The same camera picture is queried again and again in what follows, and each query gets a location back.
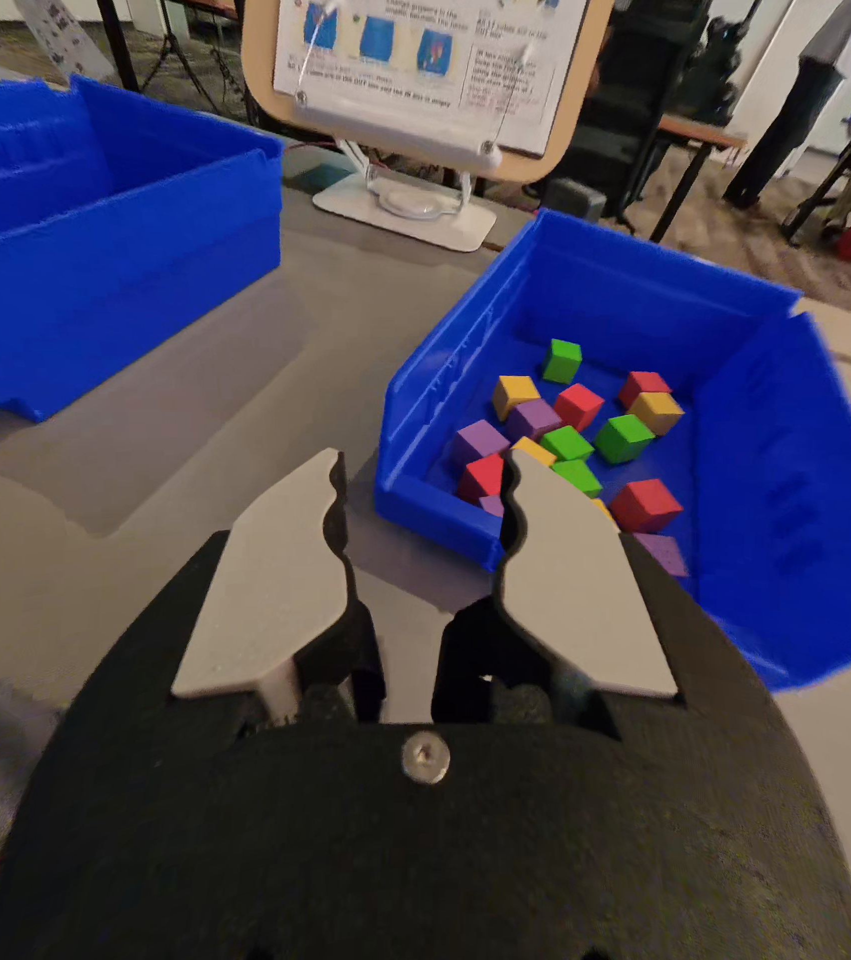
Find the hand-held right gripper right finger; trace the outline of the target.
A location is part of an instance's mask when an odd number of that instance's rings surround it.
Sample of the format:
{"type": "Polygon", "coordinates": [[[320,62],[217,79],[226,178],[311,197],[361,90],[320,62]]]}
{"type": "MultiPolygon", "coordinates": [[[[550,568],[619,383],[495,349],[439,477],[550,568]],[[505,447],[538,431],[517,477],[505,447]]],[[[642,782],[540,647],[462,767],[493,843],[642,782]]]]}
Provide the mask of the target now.
{"type": "Polygon", "coordinates": [[[674,697],[676,679],[615,523],[524,450],[506,455],[501,500],[493,598],[505,621],[587,689],[674,697]]]}

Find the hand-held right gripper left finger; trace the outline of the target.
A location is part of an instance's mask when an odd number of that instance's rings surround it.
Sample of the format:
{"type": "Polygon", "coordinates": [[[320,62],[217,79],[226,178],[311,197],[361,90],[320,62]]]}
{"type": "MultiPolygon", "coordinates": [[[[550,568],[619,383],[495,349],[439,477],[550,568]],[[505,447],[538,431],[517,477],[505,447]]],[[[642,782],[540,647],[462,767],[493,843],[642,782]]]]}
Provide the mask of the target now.
{"type": "Polygon", "coordinates": [[[325,529],[342,465],[341,452],[325,448],[240,513],[171,684],[174,697],[302,697],[295,656],[348,606],[344,548],[332,546],[325,529]]]}

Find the red cube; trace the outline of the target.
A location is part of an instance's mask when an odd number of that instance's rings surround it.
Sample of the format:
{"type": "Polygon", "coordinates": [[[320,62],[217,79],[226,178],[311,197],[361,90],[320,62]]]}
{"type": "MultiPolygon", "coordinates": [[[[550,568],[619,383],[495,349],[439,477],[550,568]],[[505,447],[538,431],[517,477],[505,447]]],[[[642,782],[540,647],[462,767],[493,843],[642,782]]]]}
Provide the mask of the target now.
{"type": "Polygon", "coordinates": [[[551,406],[564,426],[582,434],[600,414],[604,398],[581,383],[560,391],[551,406]]]}
{"type": "Polygon", "coordinates": [[[608,510],[619,529],[629,534],[657,534],[684,511],[669,487],[658,478],[625,484],[611,498],[608,510]]]}
{"type": "Polygon", "coordinates": [[[456,497],[475,506],[485,499],[500,498],[504,474],[504,457],[492,453],[469,462],[456,486],[456,497]]]}
{"type": "Polygon", "coordinates": [[[619,406],[623,412],[628,412],[639,396],[647,393],[670,395],[672,388],[655,371],[630,371],[617,394],[619,406]]]}

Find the green cube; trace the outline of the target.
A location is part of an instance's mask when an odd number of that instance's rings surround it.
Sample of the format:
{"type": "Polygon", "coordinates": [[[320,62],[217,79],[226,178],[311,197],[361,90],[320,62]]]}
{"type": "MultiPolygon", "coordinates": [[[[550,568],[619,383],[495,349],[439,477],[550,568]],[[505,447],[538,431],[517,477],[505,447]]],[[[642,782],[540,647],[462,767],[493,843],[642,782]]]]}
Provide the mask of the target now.
{"type": "Polygon", "coordinates": [[[551,339],[541,364],[542,380],[568,386],[574,382],[583,361],[580,344],[551,339]]]}
{"type": "Polygon", "coordinates": [[[603,486],[584,460],[556,461],[552,463],[550,469],[552,473],[563,478],[586,497],[590,499],[600,497],[603,486]]]}
{"type": "Polygon", "coordinates": [[[657,439],[657,435],[635,414],[606,420],[592,445],[606,464],[619,466],[635,461],[657,439]]]}
{"type": "Polygon", "coordinates": [[[588,461],[595,452],[593,445],[573,426],[563,425],[544,433],[539,438],[541,447],[555,462],[588,461]]]}

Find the blue plastic bin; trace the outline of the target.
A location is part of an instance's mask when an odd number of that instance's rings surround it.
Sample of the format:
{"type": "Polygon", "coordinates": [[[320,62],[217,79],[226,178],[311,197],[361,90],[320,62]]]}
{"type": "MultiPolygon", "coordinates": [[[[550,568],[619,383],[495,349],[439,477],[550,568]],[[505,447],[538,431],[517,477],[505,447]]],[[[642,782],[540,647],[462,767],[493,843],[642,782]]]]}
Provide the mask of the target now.
{"type": "Polygon", "coordinates": [[[575,381],[624,413],[626,377],[660,375],[683,418],[630,463],[593,458],[612,499],[658,479],[686,589],[771,691],[851,666],[851,403],[797,292],[548,211],[528,224],[389,383],[374,487],[384,519],[489,573],[502,522],[456,496],[456,432],[494,417],[502,376],[534,378],[553,339],[575,381]]]}
{"type": "Polygon", "coordinates": [[[277,269],[285,150],[88,78],[0,81],[0,411],[49,419],[277,269]]]}

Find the black box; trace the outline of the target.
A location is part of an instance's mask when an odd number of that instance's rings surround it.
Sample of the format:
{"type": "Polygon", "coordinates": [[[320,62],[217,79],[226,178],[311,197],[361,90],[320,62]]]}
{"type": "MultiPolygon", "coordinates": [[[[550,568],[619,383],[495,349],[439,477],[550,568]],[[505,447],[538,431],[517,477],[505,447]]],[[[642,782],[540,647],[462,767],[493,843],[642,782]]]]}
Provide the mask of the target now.
{"type": "Polygon", "coordinates": [[[591,224],[600,222],[606,205],[603,192],[567,176],[549,179],[539,200],[540,210],[560,212],[591,224]]]}

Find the wooden table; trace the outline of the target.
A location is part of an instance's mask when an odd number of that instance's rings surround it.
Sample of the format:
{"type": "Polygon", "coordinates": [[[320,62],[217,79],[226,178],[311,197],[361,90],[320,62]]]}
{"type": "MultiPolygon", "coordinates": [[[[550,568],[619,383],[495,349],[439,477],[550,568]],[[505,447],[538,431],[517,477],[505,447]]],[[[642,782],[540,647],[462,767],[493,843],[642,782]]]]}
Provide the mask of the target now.
{"type": "Polygon", "coordinates": [[[657,139],[663,142],[683,140],[694,144],[696,150],[652,230],[649,241],[654,244],[660,244],[665,238],[710,156],[714,152],[727,151],[737,155],[747,145],[744,136],[725,127],[673,114],[663,114],[659,118],[657,139]]]}

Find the white clip bar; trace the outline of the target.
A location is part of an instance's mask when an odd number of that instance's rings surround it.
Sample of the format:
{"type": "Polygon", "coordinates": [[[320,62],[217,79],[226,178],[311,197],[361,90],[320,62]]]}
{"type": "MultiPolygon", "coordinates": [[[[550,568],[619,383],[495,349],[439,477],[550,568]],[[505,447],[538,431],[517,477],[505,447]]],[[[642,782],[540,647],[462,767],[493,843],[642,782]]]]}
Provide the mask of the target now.
{"type": "Polygon", "coordinates": [[[443,112],[305,90],[292,96],[292,105],[300,126],[420,162],[487,175],[504,160],[490,134],[443,112]]]}

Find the black tripod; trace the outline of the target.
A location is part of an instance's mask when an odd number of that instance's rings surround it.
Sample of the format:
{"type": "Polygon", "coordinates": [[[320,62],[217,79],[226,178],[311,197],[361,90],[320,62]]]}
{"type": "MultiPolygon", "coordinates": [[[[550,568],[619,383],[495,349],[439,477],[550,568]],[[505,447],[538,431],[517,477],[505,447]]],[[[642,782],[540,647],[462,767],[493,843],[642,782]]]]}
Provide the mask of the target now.
{"type": "Polygon", "coordinates": [[[154,99],[243,122],[247,84],[240,66],[235,2],[145,2],[136,30],[154,40],[139,90],[154,99]]]}

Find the printed instruction sheet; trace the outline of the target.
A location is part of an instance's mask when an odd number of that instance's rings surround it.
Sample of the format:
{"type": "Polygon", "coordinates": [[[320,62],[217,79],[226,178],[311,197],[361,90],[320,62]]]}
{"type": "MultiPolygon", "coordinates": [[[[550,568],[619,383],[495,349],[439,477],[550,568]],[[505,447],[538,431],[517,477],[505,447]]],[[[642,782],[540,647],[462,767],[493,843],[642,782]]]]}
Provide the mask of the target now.
{"type": "Polygon", "coordinates": [[[309,114],[540,157],[585,1],[278,5],[274,90],[309,114]]]}

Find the white paper sheet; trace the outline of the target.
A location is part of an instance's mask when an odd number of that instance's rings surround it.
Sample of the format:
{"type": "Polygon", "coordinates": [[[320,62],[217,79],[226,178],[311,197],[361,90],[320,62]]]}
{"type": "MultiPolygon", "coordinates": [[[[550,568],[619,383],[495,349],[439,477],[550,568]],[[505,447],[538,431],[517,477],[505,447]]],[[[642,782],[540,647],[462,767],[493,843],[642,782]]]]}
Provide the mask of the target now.
{"type": "Polygon", "coordinates": [[[59,1],[13,1],[35,41],[69,85],[73,77],[104,81],[116,67],[59,1]]]}

